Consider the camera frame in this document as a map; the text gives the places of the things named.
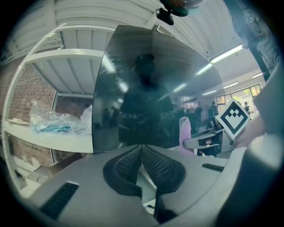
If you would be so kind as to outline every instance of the white metal shelving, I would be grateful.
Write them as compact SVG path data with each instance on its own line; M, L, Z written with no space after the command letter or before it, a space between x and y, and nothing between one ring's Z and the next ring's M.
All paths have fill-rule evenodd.
M20 183L12 164L9 134L50 149L92 153L91 135L35 133L27 126L14 125L7 121L12 97L25 66L32 64L59 96L92 98L99 67L114 31L115 29L108 27L67 26L64 23L46 34L19 65L7 92L2 119L4 156L12 181L18 191L20 191ZM46 42L54 37L61 37L63 49L37 53Z

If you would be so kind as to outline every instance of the fluorescent light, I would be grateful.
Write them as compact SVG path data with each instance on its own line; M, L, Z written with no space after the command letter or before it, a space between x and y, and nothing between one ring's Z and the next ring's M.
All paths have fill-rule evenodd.
M215 64L216 62L219 62L222 59L224 59L224 58L226 58L226 57L228 57L228 56L230 56L234 53L237 53L238 51L240 51L242 49L243 49L242 45L239 45L239 46L235 47L234 49L231 49L231 50L227 51L226 53L223 53L222 55L212 59L210 62L211 62L211 64Z
M243 96L240 96L240 98L241 98L241 97L244 97L244 96L247 96L247 95L250 95L250 94L245 94L245 95L243 95Z
M225 86L224 89L225 89L225 88L228 88L228 87L231 87L231 86L234 86L234 85L237 85L238 83L239 83L239 82L235 82L235 83L229 84L229 85Z
M177 91L179 91L180 89L184 88L185 86L186 86L186 83L181 84L181 85L178 86L175 90L173 90L173 92L177 92Z
M262 73L259 73L259 74L257 74L257 75L254 75L252 78L258 77L258 76L260 76L260 75L262 75Z
M213 65L211 63L209 63L207 66L205 66L203 69L201 69L199 72L196 73L196 75L201 75L202 73L204 73L205 71L207 71L208 69L210 69Z
M205 93L205 94L203 94L203 95L211 94L211 93L214 93L214 92L216 92L216 90L214 90L214 91L210 91L210 92Z
M108 57L106 55L104 55L102 63L104 65L104 67L106 67L108 72L110 72L110 73L115 72L115 68L114 68L112 62L108 59Z
M127 92L128 86L127 86L127 84L126 84L125 82L120 82L120 83L118 84L118 86L119 86L119 88L120 88L120 90L121 90L122 92L124 92L124 93Z

